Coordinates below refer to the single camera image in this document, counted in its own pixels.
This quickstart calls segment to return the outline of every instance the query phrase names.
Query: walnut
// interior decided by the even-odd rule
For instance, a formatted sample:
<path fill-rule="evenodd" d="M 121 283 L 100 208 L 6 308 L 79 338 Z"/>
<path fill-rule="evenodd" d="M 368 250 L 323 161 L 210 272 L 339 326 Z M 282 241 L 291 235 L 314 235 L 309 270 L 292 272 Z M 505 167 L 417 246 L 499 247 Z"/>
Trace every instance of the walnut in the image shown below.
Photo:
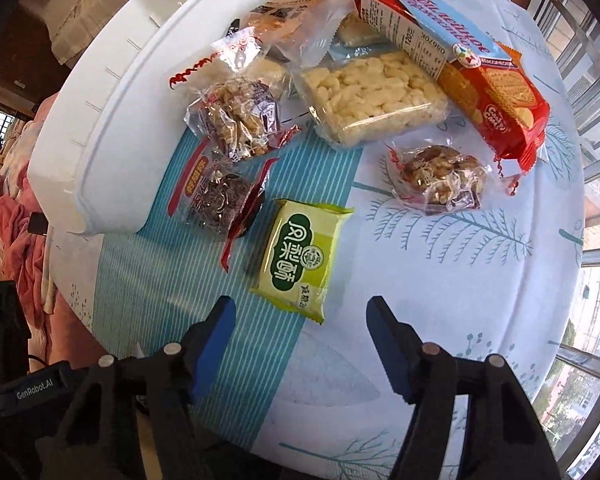
<path fill-rule="evenodd" d="M 405 161 L 400 176 L 424 196 L 426 205 L 454 211 L 480 207 L 487 172 L 474 156 L 428 146 Z"/>

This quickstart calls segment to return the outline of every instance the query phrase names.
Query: screw head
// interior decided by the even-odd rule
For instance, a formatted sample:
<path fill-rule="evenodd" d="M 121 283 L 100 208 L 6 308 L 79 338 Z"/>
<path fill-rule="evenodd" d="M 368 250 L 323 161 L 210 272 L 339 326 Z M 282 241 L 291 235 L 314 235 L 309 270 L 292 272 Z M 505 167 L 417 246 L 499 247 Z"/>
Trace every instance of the screw head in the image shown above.
<path fill-rule="evenodd" d="M 504 366 L 504 358 L 501 355 L 490 355 L 489 356 L 489 364 L 491 366 L 495 366 L 496 368 L 502 368 Z"/>
<path fill-rule="evenodd" d="M 167 355 L 176 355 L 180 353 L 182 346 L 180 346 L 180 343 L 169 343 L 162 350 Z"/>
<path fill-rule="evenodd" d="M 422 351 L 427 355 L 438 355 L 440 353 L 440 347 L 435 343 L 424 343 L 424 345 L 422 345 Z"/>
<path fill-rule="evenodd" d="M 98 366 L 100 368 L 108 368 L 110 367 L 114 362 L 116 362 L 116 358 L 113 357 L 113 355 L 103 355 L 100 359 L 98 359 Z"/>

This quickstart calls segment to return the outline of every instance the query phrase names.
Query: wooden cabinet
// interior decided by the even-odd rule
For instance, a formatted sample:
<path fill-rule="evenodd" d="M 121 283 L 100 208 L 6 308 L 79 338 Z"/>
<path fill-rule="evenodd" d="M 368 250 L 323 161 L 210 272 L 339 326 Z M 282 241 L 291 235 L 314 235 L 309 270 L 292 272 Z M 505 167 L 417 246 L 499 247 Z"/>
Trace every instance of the wooden cabinet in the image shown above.
<path fill-rule="evenodd" d="M 51 52 L 46 25 L 18 6 L 0 33 L 0 87 L 39 104 L 69 72 Z"/>

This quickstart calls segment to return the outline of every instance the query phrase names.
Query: nut candy package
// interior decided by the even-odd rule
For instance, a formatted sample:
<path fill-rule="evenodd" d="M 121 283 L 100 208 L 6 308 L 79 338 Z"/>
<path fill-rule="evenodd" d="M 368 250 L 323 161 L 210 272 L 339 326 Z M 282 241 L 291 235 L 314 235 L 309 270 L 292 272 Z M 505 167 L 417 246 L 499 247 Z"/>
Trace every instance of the nut candy package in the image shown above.
<path fill-rule="evenodd" d="M 251 289 L 282 310 L 318 323 L 327 295 L 340 229 L 353 209 L 278 200 L 258 283 Z"/>
<path fill-rule="evenodd" d="M 224 240 L 220 264 L 226 272 L 229 272 L 233 241 L 247 233 L 262 208 L 265 183 L 276 160 L 266 160 L 252 182 L 237 173 L 226 160 L 218 160 L 210 140 L 205 139 L 180 175 L 167 213 Z"/>
<path fill-rule="evenodd" d="M 401 50 L 292 70 L 316 131 L 334 147 L 387 139 L 448 115 L 440 87 Z"/>
<path fill-rule="evenodd" d="M 172 88 L 188 91 L 185 122 L 209 137 L 231 162 L 266 155 L 285 146 L 296 126 L 280 122 L 280 99 L 289 94 L 288 71 L 266 58 L 264 47 L 245 28 L 212 44 L 212 53 L 171 77 Z"/>
<path fill-rule="evenodd" d="M 433 134 L 387 146 L 386 172 L 394 196 L 405 206 L 426 215 L 479 209 L 518 178 L 499 179 L 477 153 L 452 143 L 450 137 Z"/>

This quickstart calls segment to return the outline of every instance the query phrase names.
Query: round table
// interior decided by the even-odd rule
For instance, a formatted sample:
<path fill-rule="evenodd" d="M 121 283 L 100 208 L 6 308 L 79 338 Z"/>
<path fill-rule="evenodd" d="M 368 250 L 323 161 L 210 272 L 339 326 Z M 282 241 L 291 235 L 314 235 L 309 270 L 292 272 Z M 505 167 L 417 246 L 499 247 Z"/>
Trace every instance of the round table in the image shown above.
<path fill-rule="evenodd" d="M 552 108 L 543 160 L 515 197 L 487 208 L 423 217 L 400 208 L 381 143 L 336 152 L 315 136 L 276 163 L 269 198 L 355 208 L 344 225 L 323 325 L 249 292 L 275 215 L 264 206 L 222 272 L 221 244 L 167 215 L 197 140 L 187 132 L 145 227 L 83 239 L 53 234 L 52 275 L 97 339 L 120 356 L 179 340 L 216 298 L 237 304 L 237 327 L 202 423 L 245 449 L 322 478 L 387 476 L 412 407 L 391 390 L 365 324 L 382 295 L 398 320 L 451 354 L 506 357 L 533 397 L 561 339 L 582 254 L 584 182 L 576 127 L 558 69 L 526 10 L 507 0 L 446 0 L 523 53 L 524 70 Z M 488 148 L 461 115 L 430 126 L 459 147 Z M 512 173 L 515 167 L 505 166 Z M 456 472 L 466 400 L 458 399 L 444 476 Z"/>

